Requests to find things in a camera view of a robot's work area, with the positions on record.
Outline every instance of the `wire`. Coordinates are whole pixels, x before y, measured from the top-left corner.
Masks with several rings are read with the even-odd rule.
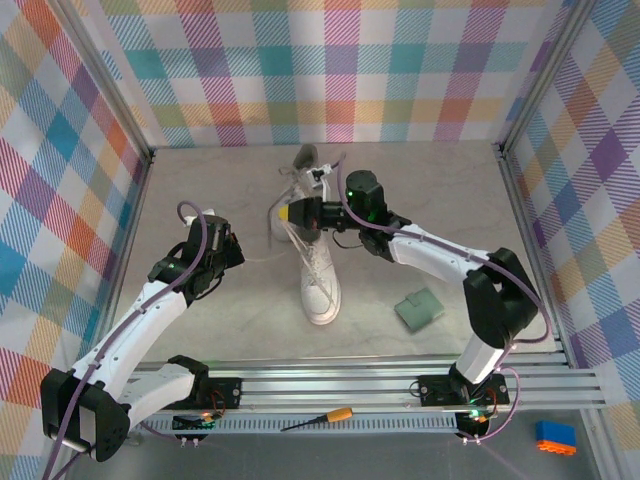
[[[187,242],[180,242],[179,244],[177,244],[175,247],[173,247],[171,250],[169,250],[169,253],[167,253],[168,257],[175,257],[176,254],[182,250],[184,248],[184,246],[187,244]]]
[[[522,290],[522,292],[524,292],[524,294],[527,297],[529,297],[529,299],[533,302],[533,304],[538,308],[538,310],[542,314],[542,317],[544,318],[544,321],[545,321],[545,333],[544,333],[544,335],[542,335],[541,337],[538,337],[538,338],[526,338],[526,339],[522,339],[522,340],[515,340],[513,342],[513,345],[515,345],[515,344],[540,343],[540,342],[544,342],[547,338],[549,338],[549,336],[551,335],[551,317],[549,316],[549,312],[547,311],[546,307],[544,306],[544,303],[542,303],[540,298],[538,298],[538,296],[522,280],[520,280],[518,277],[516,277],[510,271],[506,270],[505,268],[502,268],[500,265],[498,265],[498,264],[496,264],[496,263],[494,263],[494,262],[492,262],[490,260],[487,260],[485,258],[479,257],[477,255],[469,254],[469,252],[467,252],[465,250],[462,250],[461,248],[454,247],[453,245],[450,245],[447,242],[444,242],[442,240],[434,238],[429,234],[420,235],[420,234],[415,233],[415,232],[408,232],[406,230],[400,230],[399,228],[392,228],[392,227],[385,227],[385,226],[382,226],[382,225],[376,225],[375,223],[370,223],[370,222],[367,222],[367,221],[361,219],[355,213],[353,213],[353,210],[351,210],[351,207],[349,207],[349,202],[347,202],[345,189],[342,188],[342,185],[343,185],[343,183],[342,183],[342,168],[344,166],[345,158],[346,158],[346,153],[342,152],[342,155],[340,156],[340,160],[338,161],[338,169],[337,169],[338,193],[340,194],[340,201],[342,202],[342,205],[343,205],[345,211],[349,214],[349,216],[354,221],[356,221],[357,223],[359,223],[360,225],[362,225],[363,227],[366,227],[366,228],[371,228],[371,229],[374,229],[374,230],[380,230],[380,231],[383,231],[383,232],[386,232],[386,233],[390,233],[390,234],[405,235],[407,237],[415,238],[415,239],[417,239],[417,240],[419,240],[421,242],[431,243],[432,245],[435,245],[435,246],[437,246],[439,248],[442,248],[442,249],[444,249],[444,250],[446,250],[448,252],[451,252],[451,253],[454,253],[456,255],[459,255],[462,258],[468,259],[468,260],[473,261],[473,262],[480,263],[480,264],[482,264],[482,265],[484,265],[484,266],[486,266],[488,268],[491,268],[495,272],[503,275],[508,280],[513,282],[518,288],[520,288],[520,290]],[[502,364],[502,362],[504,361],[506,356],[511,351],[513,345],[507,345],[507,348],[505,348],[504,353],[502,354],[502,356],[500,357],[500,359],[496,363],[496,368],[499,367]]]
[[[213,292],[216,288],[218,288],[220,286],[220,284],[222,283],[222,277],[220,277],[218,279],[218,281],[216,282],[216,284],[211,287],[209,290],[207,290],[206,292],[204,292],[202,295],[200,295],[199,297],[196,297],[194,300],[202,300],[204,297],[206,297],[207,295],[209,295],[211,292]]]
[[[336,238],[336,233],[338,233],[337,230],[334,230],[333,233],[331,234],[331,238],[333,238],[333,241],[335,242],[336,245],[338,245],[340,248],[344,249],[344,250],[351,250],[352,248],[360,248],[360,247],[364,247],[364,245],[342,245],[338,239]]]
[[[500,455],[498,452],[493,451],[489,445],[487,445],[486,443],[481,445],[488,453],[489,455],[491,455],[493,458],[495,458],[496,460],[498,460],[502,465],[504,465],[505,467],[507,467],[509,470],[511,470],[513,473],[515,473],[519,478],[523,479],[523,480],[529,480],[529,477],[527,477],[524,473],[522,473],[520,470],[518,470],[513,464],[511,464],[509,461],[507,461],[505,458],[502,457],[502,455]]]
[[[69,423],[71,422],[71,416],[73,415],[75,407],[78,404],[78,400],[80,398],[81,392],[84,390],[85,386],[89,382],[91,375],[93,375],[93,373],[97,370],[98,366],[100,365],[100,361],[104,358],[106,352],[109,350],[111,345],[113,345],[113,343],[122,334],[122,332],[124,332],[136,320],[136,318],[138,318],[138,316],[142,311],[146,311],[147,309],[149,309],[149,307],[154,303],[156,303],[162,296],[172,291],[176,286],[180,285],[191,274],[191,272],[195,270],[195,268],[198,266],[198,263],[200,263],[200,260],[204,255],[204,251],[206,249],[206,244],[207,244],[207,222],[204,217],[204,214],[202,213],[202,210],[200,210],[200,208],[197,205],[189,201],[182,201],[178,204],[178,207],[177,207],[178,216],[183,221],[184,221],[184,216],[182,215],[182,207],[184,205],[188,205],[195,210],[198,216],[198,219],[200,220],[200,225],[202,228],[202,232],[201,232],[202,241],[200,243],[200,248],[198,249],[198,253],[196,257],[193,259],[193,262],[191,262],[191,265],[189,265],[187,269],[184,272],[182,272],[180,276],[178,276],[178,278],[176,278],[173,282],[171,282],[169,285],[164,287],[155,295],[152,295],[151,298],[149,298],[146,302],[144,302],[139,309],[134,310],[127,318],[121,321],[116,327],[116,329],[113,331],[113,333],[107,337],[102,347],[98,350],[98,353],[96,353],[96,356],[94,357],[93,362],[89,365],[89,367],[87,368],[87,371],[82,376],[82,378],[80,379],[80,382],[78,383],[78,386],[76,387],[73,394],[71,395],[71,399],[69,400],[67,409],[65,410],[64,415],[62,417],[62,422],[60,423],[58,434],[53,443],[51,454],[49,455],[49,460],[47,462],[47,466],[42,476],[43,480],[49,480],[49,477],[51,476],[53,466],[55,465],[55,462],[60,453],[60,449],[62,448],[62,441],[64,440],[64,436],[67,433],[67,429],[69,428]],[[67,463],[67,465],[65,465],[62,468],[63,469],[67,468],[69,463]]]
[[[414,392],[413,390],[411,390],[411,388],[416,384],[418,384],[417,380],[415,382],[413,382],[411,385],[409,385],[409,395],[411,395],[412,397],[415,397],[415,398],[420,398],[420,392],[419,391],[418,392]]]
[[[498,412],[498,396],[493,388],[487,388],[487,393],[493,398],[493,412],[487,418],[493,417]]]
[[[218,410],[218,407],[216,405],[216,395],[222,399],[222,411]],[[220,415],[220,417],[223,417],[227,411],[227,403],[224,399],[224,395],[222,395],[222,393],[220,393],[218,390],[214,390],[211,394],[211,400],[213,401],[213,413]]]
[[[76,463],[80,457],[82,456],[83,452],[76,452],[76,454],[71,457],[71,460],[69,460],[66,465],[64,467],[62,467],[58,473],[55,474],[55,476],[53,477],[52,480],[59,480],[60,478],[64,477],[66,475],[66,473],[69,471],[69,469],[73,466],[74,463]]]
[[[268,243],[268,247],[269,250],[271,250],[271,237],[273,236],[273,232],[271,231],[271,213],[273,212],[273,209],[275,208],[275,206],[281,201],[283,200],[287,195],[291,195],[294,191],[293,186],[289,187],[288,189],[286,189],[284,192],[282,192],[280,194],[280,196],[278,198],[276,198],[276,201],[273,202],[271,204],[271,206],[269,207],[269,209],[267,210],[267,243]]]
[[[149,425],[146,422],[140,422],[140,426],[144,428],[147,432],[153,433],[158,437],[166,438],[167,440],[170,440],[172,442],[175,442],[176,440],[178,440],[174,435],[167,435],[165,433],[161,433],[157,431],[155,428],[153,428],[151,425]]]
[[[493,432],[487,433],[486,435],[483,435],[482,437],[479,437],[478,440],[489,440],[490,438],[493,438],[496,435],[498,435],[509,424],[509,422],[511,421],[511,419],[515,415],[516,410],[518,408],[518,402],[520,401],[520,375],[518,375],[518,372],[516,372],[511,367],[502,367],[501,371],[503,371],[503,372],[505,372],[505,371],[511,372],[511,374],[515,377],[515,379],[516,379],[516,398],[513,400],[513,403],[511,404],[511,410],[509,410],[509,414],[507,415],[507,418],[505,419],[505,421],[502,422],[502,424],[498,428],[496,428]],[[468,438],[470,440],[476,440],[475,437],[472,437],[471,435],[469,435],[466,432],[463,432],[462,430],[460,430],[459,433],[461,435],[464,435],[466,438]]]
[[[282,256],[285,255],[285,252],[280,252],[276,255],[271,255],[270,257],[265,257],[265,258],[247,258],[244,257],[244,261],[246,263],[265,263],[265,262],[270,262],[271,260],[275,260],[276,258],[280,258]]]

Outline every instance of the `plaid fabric backdrop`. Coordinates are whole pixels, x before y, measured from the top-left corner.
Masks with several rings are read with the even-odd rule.
[[[142,163],[46,0],[0,2],[0,478],[32,479],[40,380],[88,346]]]
[[[601,0],[516,148],[562,321],[640,478],[640,2]]]
[[[563,0],[560,9],[556,13],[556,16],[553,20],[553,24],[551,28],[547,31],[544,41],[540,46],[540,50],[536,54],[535,59],[531,63],[531,67],[529,67],[529,71],[527,72],[524,81],[520,84],[520,88],[518,90],[518,94],[509,109],[509,113],[507,114],[507,118],[502,125],[502,129],[500,130],[500,134],[496,138],[496,142],[503,143],[506,139],[511,127],[513,126],[513,122],[518,118],[520,113],[522,112],[522,107],[524,105],[524,101],[529,96],[531,92],[531,88],[535,84],[538,79],[538,75],[540,70],[546,65],[549,55],[551,55],[553,51],[553,42],[558,37],[558,34],[561,32],[564,24],[567,20],[569,12],[576,4],[578,0]]]
[[[562,3],[74,1],[149,142],[171,147],[489,138]]]

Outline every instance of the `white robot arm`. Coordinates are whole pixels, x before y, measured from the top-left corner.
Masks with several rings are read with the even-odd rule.
[[[228,222],[214,215],[204,215],[204,218],[207,222],[206,249],[192,273],[172,290],[161,293],[174,280],[179,282],[176,279],[196,257],[202,243],[202,226],[198,219],[192,221],[188,240],[176,245],[156,263],[134,304],[103,340],[70,371],[52,369],[42,380],[40,390],[46,436],[57,437],[75,389],[97,365],[96,355],[105,345],[104,356],[88,378],[64,434],[63,443],[75,450],[89,452],[98,461],[107,460],[122,445],[127,433],[149,415],[184,399],[202,402],[203,397],[211,397],[207,390],[206,365],[183,356],[173,357],[160,370],[128,383],[134,368],[171,322],[192,302],[212,292],[220,284],[226,269],[244,262]],[[214,280],[217,283],[210,287]],[[153,301],[156,295],[161,296]],[[119,335],[114,335],[125,319],[136,311],[137,317]]]
[[[534,291],[518,258],[505,248],[489,253],[456,245],[396,215],[388,210],[383,188],[368,170],[347,177],[345,198],[359,219],[384,228],[363,226],[346,212],[342,202],[329,202],[321,197],[293,202],[281,209],[280,217],[307,229],[359,230],[359,238],[371,254],[463,286],[473,333],[449,372],[449,387],[459,404],[468,404],[486,387],[484,384],[504,358],[505,349],[538,311],[509,278]],[[484,261],[499,266],[509,277],[487,267]],[[446,402],[454,397],[442,396]]]

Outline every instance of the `yellow screwdriver handle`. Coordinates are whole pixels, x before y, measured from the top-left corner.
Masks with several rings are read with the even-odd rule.
[[[351,410],[350,408],[339,408],[338,410],[327,413],[327,420],[329,421],[329,423],[340,422],[342,420],[346,420],[347,418],[351,418],[352,416],[353,410]]]

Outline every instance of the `screwdriver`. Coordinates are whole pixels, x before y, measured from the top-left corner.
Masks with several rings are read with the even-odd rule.
[[[351,410],[350,408],[339,408],[338,410],[329,412],[326,415],[321,415],[317,418],[314,418],[313,420],[309,420],[308,422],[299,423],[298,425],[292,425],[291,427],[283,428],[280,431],[286,432],[287,430],[291,430],[293,428],[302,427],[304,425],[313,425],[315,423],[341,422],[342,420],[346,420],[347,418],[351,418],[352,416],[353,410]]]

